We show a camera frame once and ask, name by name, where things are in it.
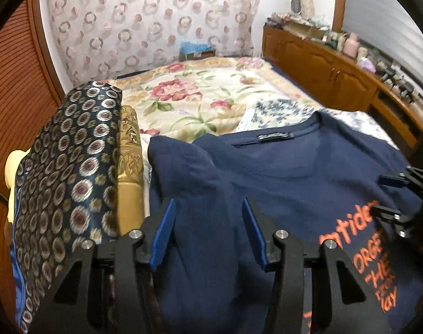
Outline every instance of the pillow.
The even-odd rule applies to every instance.
[[[143,163],[139,124],[135,110],[120,110],[119,161],[117,162],[117,225],[124,235],[138,229],[145,218],[143,209]]]
[[[121,101],[106,83],[73,89],[18,166],[11,258],[23,333],[70,253],[117,236]]]

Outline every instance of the wooden louvered door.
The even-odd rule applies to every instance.
[[[15,289],[3,227],[9,191],[4,165],[10,152],[27,150],[60,105],[34,27],[33,1],[25,0],[0,31],[0,299],[13,321]]]

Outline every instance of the yellow object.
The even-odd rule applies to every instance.
[[[17,172],[19,163],[27,154],[29,154],[30,151],[30,148],[26,152],[23,150],[14,150],[9,154],[8,160],[6,161],[6,166],[4,167],[4,180],[6,182],[6,186],[11,190],[9,195],[9,212],[7,218],[7,221],[10,223],[14,222],[15,190],[13,188],[15,186],[15,174]]]
[[[135,110],[123,105],[120,111],[119,160],[117,162],[117,225],[120,235],[138,229],[143,209],[143,162],[139,124]]]

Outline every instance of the navy blue t-shirt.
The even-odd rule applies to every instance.
[[[258,136],[293,132],[286,141]],[[241,206],[254,197],[261,212],[300,239],[333,238],[369,284],[393,330],[415,316],[423,275],[389,227],[377,230],[372,205],[413,214],[421,201],[408,189],[379,186],[380,174],[403,172],[402,154],[384,141],[315,113],[281,128],[215,137],[192,144],[152,137],[151,210],[176,199],[173,240],[155,278],[169,333],[260,334],[273,273],[256,264]],[[304,278],[303,332],[311,320],[311,278]]]

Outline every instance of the wooden cabinet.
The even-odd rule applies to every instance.
[[[369,78],[357,73],[356,67],[342,64],[335,74],[333,99],[329,108],[354,112],[366,111],[371,104],[377,85]]]
[[[423,131],[423,122],[387,86],[340,52],[265,27],[263,53],[327,108],[377,112],[410,148]],[[385,124],[381,125],[391,134]]]
[[[292,34],[287,34],[285,39],[280,41],[277,51],[276,64],[300,85],[305,81],[307,72],[306,53],[304,41]]]
[[[318,45],[313,49],[307,49],[306,59],[306,63],[300,67],[304,75],[301,85],[322,105],[329,106],[335,99],[337,59]]]
[[[366,111],[377,85],[355,61],[337,51],[273,28],[264,28],[264,55],[327,108]]]
[[[277,63],[277,52],[281,44],[281,31],[277,29],[264,30],[263,54],[266,58]]]

